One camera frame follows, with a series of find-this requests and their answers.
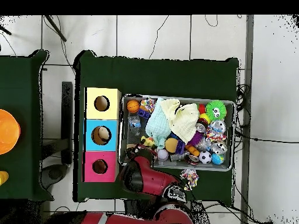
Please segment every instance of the gray plastic bin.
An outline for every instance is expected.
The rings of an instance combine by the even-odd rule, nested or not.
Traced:
[[[147,96],[147,95],[142,95],[141,97],[132,97],[129,94],[124,95],[121,100],[123,114],[120,118],[120,130],[119,130],[120,131],[119,132],[119,163],[121,165],[126,165],[128,162],[128,159],[126,158],[126,154],[125,154],[127,144],[137,144],[140,142],[142,136],[147,137],[147,134],[145,133],[145,126],[147,120],[142,117],[140,117],[141,120],[140,135],[135,136],[130,132],[128,128],[128,117],[130,115],[136,115],[136,114],[131,114],[128,112],[126,107],[127,102],[129,100],[138,100],[140,102],[141,100],[144,100],[148,97],[155,100],[159,97],[163,99],[178,99],[181,104],[199,103],[199,104],[206,105],[207,103],[212,101],[212,100],[205,100],[205,99],[191,99],[191,98],[180,98],[180,97]],[[233,164],[234,141],[235,141],[235,119],[236,119],[237,109],[235,103],[232,101],[222,100],[222,102],[227,108],[227,115],[225,117],[224,122],[227,126],[227,130],[225,132],[227,139],[225,140],[225,143],[227,144],[227,148],[228,148],[225,154],[225,160],[223,164],[215,165],[212,163],[209,164],[199,163],[197,166],[192,166],[185,161],[171,162],[170,159],[168,158],[167,161],[162,163],[156,161],[154,163],[154,167],[163,167],[163,168],[170,168],[170,169],[211,170],[211,171],[221,171],[221,172],[226,172],[229,169],[231,169]]]

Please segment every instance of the orange bowl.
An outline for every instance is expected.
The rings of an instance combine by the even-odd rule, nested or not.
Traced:
[[[19,123],[9,112],[0,109],[0,155],[11,151],[19,137]]]

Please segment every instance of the pink box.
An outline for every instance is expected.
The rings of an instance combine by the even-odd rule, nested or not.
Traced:
[[[115,182],[119,173],[116,151],[86,151],[84,164],[84,182]],[[104,160],[107,164],[105,173],[99,174],[93,170],[96,160]]]

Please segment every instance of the wooden block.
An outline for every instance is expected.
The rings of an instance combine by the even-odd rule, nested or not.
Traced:
[[[87,120],[85,139],[86,151],[117,151],[119,121]]]
[[[86,118],[90,120],[118,120],[121,93],[118,89],[86,87]]]
[[[115,182],[118,173],[117,152],[85,152],[84,182]]]

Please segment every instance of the yellow box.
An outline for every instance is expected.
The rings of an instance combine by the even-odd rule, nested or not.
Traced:
[[[86,117],[90,120],[118,120],[121,93],[118,89],[86,87]]]

